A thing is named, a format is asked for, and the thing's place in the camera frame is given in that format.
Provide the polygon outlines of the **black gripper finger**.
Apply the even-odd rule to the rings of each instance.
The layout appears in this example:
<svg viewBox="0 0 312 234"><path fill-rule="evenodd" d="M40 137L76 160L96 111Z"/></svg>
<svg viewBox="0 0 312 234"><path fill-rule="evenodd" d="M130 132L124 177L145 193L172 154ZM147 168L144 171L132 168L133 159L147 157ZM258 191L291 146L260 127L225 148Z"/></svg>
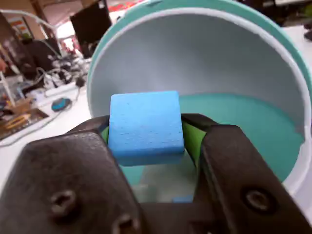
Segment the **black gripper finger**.
<svg viewBox="0 0 312 234"><path fill-rule="evenodd" d="M27 144L0 196L3 234L142 234L139 204L104 141L109 117Z"/></svg>
<svg viewBox="0 0 312 234"><path fill-rule="evenodd" d="M186 150L198 169L195 201L213 211L210 234L309 234L310 224L236 125L182 114Z"/></svg>

